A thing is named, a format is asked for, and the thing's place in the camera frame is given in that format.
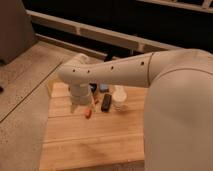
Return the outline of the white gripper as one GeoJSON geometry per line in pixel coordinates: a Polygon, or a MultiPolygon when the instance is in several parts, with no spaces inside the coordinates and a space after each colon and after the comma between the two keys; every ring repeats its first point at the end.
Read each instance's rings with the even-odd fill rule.
{"type": "Polygon", "coordinates": [[[71,112],[74,113],[78,106],[87,106],[92,103],[91,88],[88,84],[69,86],[71,112]]]}

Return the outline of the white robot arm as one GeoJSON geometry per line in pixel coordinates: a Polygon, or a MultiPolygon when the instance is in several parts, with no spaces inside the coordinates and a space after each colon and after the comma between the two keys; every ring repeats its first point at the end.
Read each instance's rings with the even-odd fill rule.
{"type": "Polygon", "coordinates": [[[78,54],[58,75],[79,105],[91,102],[91,83],[146,87],[145,171],[213,171],[213,54],[177,49],[97,64],[78,54]]]}

